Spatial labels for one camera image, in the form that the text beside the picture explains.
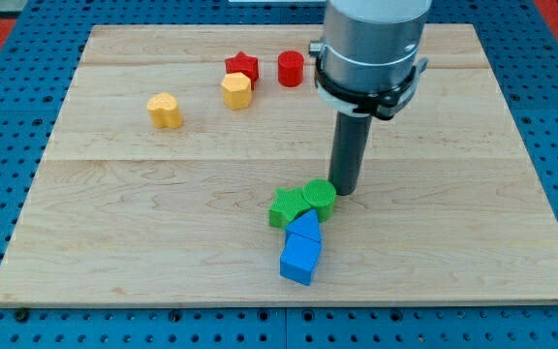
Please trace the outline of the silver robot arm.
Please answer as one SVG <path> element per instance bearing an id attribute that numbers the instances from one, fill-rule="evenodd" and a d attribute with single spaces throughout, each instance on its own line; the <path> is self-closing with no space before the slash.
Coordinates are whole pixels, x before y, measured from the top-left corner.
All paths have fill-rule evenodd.
<path id="1" fill-rule="evenodd" d="M 328 0 L 310 44 L 319 95 L 352 117 L 390 120 L 410 103 L 427 60 L 416 60 L 431 0 Z"/>

